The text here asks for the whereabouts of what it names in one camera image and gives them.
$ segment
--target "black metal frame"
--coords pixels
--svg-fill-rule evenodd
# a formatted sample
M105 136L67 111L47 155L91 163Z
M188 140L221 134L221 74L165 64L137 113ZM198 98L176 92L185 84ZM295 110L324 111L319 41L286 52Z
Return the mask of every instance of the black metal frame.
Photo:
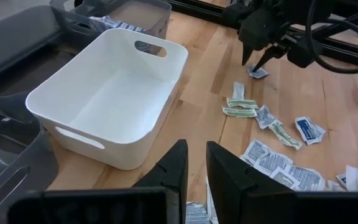
M240 23L228 24L222 19L223 7L216 6L210 3L199 0L163 0L172 5L172 10L180 12L189 16L197 17L206 21L210 21L222 26L233 29L240 28ZM356 11L349 11L346 8L345 14ZM347 20L352 20L358 25L358 14L348 17ZM292 31L302 32L302 30L291 28ZM358 65L358 45L350 44L341 40L329 38L329 36L345 31L345 29L332 25L325 30L316 30L314 37L318 36L319 41L323 44L322 55L340 60L346 63Z

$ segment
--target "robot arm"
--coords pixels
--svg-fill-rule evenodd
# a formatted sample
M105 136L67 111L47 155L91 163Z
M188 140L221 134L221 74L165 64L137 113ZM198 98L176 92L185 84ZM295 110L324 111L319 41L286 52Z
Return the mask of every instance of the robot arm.
M306 68L316 61L322 67L338 73L358 73L357 69L334 68L321 60L323 46L311 35L311 25L318 22L335 23L358 33L358 27L349 22L329 19L337 0L253 0L248 6L236 2L223 11L228 23L241 22L238 30L243 43L242 64L248 61L253 50L262 50L269 45L254 71L271 58L287 54L288 60L296 66ZM293 33L293 24L306 27L305 32Z

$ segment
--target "black cable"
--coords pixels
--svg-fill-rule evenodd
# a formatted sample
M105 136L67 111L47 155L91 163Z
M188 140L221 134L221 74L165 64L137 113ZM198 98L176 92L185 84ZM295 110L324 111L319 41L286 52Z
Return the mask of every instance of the black cable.
M320 66L322 66L323 68L325 68L326 70L329 70L331 72L336 72L336 73L343 73L343 74L356 74L358 73L358 68L352 68L352 69L346 69L346 68L337 68L334 67L330 64L328 64L327 62L325 62L316 52L316 49L313 46L313 41L312 41L312 33L311 33L311 25L313 24L313 17L314 17L314 12L316 10L316 5L317 5L317 0L312 0L310 9L309 9L309 14L308 14L308 20L306 22L306 30L305 30L305 35L306 35L306 43L308 45L308 48L313 56L313 58L316 60L317 64L319 64ZM342 21L342 20L337 20L337 19L327 19L324 22L326 23L331 23L331 24L339 24L342 25L350 30L353 30L354 32L358 33L358 26L347 22L347 21Z

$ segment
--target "black plastic part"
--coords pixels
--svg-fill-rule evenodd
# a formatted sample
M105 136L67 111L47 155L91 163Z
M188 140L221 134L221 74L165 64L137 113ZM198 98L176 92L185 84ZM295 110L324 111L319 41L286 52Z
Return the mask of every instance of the black plastic part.
M262 50L282 24L284 21L262 7L241 22L239 40L254 50Z
M259 59L258 63L256 64L256 66L254 67L254 69L252 70L252 72L256 72L257 70L259 70L262 66L264 66L264 64L266 64L266 62L268 62L270 59L274 58L273 55L270 54L269 49L271 49L272 47L269 47L265 53L262 55L262 57Z
M288 223L281 221L291 219L289 208L296 200L291 189L212 141L207 142L206 164L219 223Z
M320 55L323 51L323 45L316 41L312 40L316 52ZM306 38L302 37L297 43L293 44L291 49L287 53L288 61L294 63L296 66L301 68L306 68L314 62L314 58L311 55L309 48L306 44Z
M185 223L188 177L188 148L184 139L175 145L133 187L163 186L179 194L180 223Z
M221 224L358 222L357 192L294 192L215 142L207 142L206 163Z
M172 205L168 204L175 199L172 195L176 194L164 187L33 193L9 209L8 224L166 224L178 218L169 211Z
M353 16L347 17L345 20L349 21L355 25L358 25L358 13ZM338 24L333 24L330 26L322 27L321 29L317 28L316 30L314 30L313 38L316 40L321 40L321 39L328 38L328 37L332 36L333 34L338 34L340 32L344 32L346 30L347 29L343 26L340 26Z
M244 43L242 44L242 60L241 65L245 65L249 58L251 57L253 53L252 47L246 46Z

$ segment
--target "gray plastic tray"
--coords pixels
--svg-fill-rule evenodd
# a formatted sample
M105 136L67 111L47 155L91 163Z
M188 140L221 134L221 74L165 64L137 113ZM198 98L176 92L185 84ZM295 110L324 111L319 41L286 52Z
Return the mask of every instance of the gray plastic tray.
M28 191L45 190L58 164L40 122L25 108L27 93L0 97L0 223Z
M65 16L60 12L36 6L0 20L0 74L42 47L69 42L82 50L100 35L78 32L78 26L62 22Z

